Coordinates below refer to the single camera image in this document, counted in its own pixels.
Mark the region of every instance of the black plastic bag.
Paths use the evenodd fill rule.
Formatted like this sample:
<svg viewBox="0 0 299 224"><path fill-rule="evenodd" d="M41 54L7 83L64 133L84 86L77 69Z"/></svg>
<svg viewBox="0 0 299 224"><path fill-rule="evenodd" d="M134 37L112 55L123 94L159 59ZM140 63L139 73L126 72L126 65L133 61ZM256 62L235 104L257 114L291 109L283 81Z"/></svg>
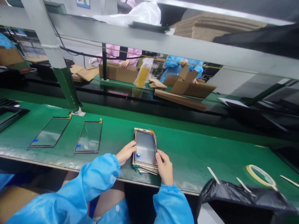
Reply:
<svg viewBox="0 0 299 224"><path fill-rule="evenodd" d="M252 192L250 193L242 186L221 180L219 182L220 184L215 179L211 179L203 187L199 196L199 205L195 217L198 217L201 205L204 203L209 203L211 206L214 204L218 208L221 207L221 212L216 211L219 216L219 213L230 214L230 217L223 220L225 223L235 222L236 217L242 223L252 223L252 221L253 223L258 223L254 220L254 215L263 219L271 216L271 223L273 223L273 220L277 220L277 217L298 214L298 211L287 199L272 188L252 188L247 186Z"/></svg>

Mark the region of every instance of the white glove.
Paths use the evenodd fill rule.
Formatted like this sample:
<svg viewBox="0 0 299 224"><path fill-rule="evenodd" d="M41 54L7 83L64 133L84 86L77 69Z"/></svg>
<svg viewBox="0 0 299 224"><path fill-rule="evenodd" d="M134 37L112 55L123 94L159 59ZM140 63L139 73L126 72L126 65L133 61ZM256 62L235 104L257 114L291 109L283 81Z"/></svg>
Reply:
<svg viewBox="0 0 299 224"><path fill-rule="evenodd" d="M92 58L92 59L90 59L89 60L89 64L94 64L94 63L96 63L97 62L97 58Z"/></svg>

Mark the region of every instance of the green conveyor belt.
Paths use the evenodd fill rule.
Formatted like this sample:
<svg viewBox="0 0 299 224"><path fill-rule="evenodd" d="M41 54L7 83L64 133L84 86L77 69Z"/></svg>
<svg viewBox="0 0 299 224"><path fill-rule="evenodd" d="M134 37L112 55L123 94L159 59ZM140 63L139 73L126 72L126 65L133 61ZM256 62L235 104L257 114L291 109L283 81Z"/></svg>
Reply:
<svg viewBox="0 0 299 224"><path fill-rule="evenodd" d="M245 166L254 164L277 183L278 189L299 208L298 188L279 175L299 183L299 175L281 161L268 148L253 144L215 138L190 131L166 128L161 124L136 122L112 116L87 113L84 117L72 116L64 134L55 148L28 149L27 146L53 116L67 117L69 109L49 105L21 102L22 108L31 111L0 133L0 154L52 166L79 170L98 155L74 155L74 149L84 121L103 119L102 138L99 155L116 154L125 144L134 139L134 128L153 129L157 136L157 146L170 157L173 163L176 185L188 192L200 193L205 183L212 178L207 166L216 176L225 181L263 187L246 171ZM138 183L160 185L160 177L150 174L139 175L128 161L121 168L120 178Z"/></svg>

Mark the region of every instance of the tape roll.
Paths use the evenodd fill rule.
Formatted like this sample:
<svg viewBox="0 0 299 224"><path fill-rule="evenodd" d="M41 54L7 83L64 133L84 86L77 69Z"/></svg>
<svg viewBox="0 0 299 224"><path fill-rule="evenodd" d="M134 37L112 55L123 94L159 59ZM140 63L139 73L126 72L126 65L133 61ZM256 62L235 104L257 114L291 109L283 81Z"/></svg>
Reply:
<svg viewBox="0 0 299 224"><path fill-rule="evenodd" d="M260 182L261 184L263 184L265 186L272 187L274 190L278 191L278 189L276 187L276 182L273 180L273 178L269 174L267 174L261 168L255 166L255 165L248 165L248 166L246 166L246 169L250 173L250 175L254 179L256 179L258 182ZM257 171L257 172L259 172L261 175L263 175L264 178L267 180L267 182L264 181L264 180L262 180L259 176L257 176L255 174L254 170Z"/></svg>

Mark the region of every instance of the blue poster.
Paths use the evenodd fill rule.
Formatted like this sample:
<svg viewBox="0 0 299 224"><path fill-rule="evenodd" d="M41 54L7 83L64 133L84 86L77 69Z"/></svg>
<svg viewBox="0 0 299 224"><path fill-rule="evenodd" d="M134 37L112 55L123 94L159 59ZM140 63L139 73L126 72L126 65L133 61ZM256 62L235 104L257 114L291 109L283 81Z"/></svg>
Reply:
<svg viewBox="0 0 299 224"><path fill-rule="evenodd" d="M77 6L90 9L90 0L76 0Z"/></svg>

